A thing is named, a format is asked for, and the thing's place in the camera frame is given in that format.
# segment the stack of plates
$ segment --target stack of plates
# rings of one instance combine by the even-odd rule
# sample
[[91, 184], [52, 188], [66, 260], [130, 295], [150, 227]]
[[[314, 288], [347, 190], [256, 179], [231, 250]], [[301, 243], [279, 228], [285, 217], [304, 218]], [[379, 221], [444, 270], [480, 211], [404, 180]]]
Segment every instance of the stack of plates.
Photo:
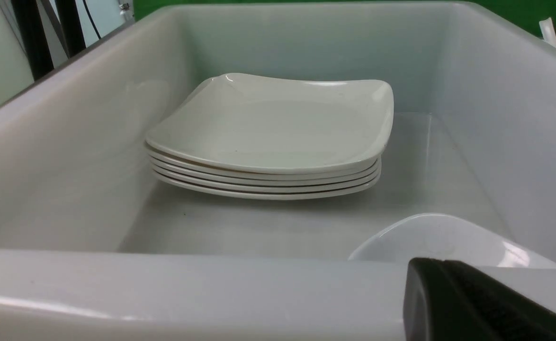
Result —
[[150, 130], [161, 181], [220, 196], [311, 199], [370, 188], [391, 132], [391, 87], [230, 73]]

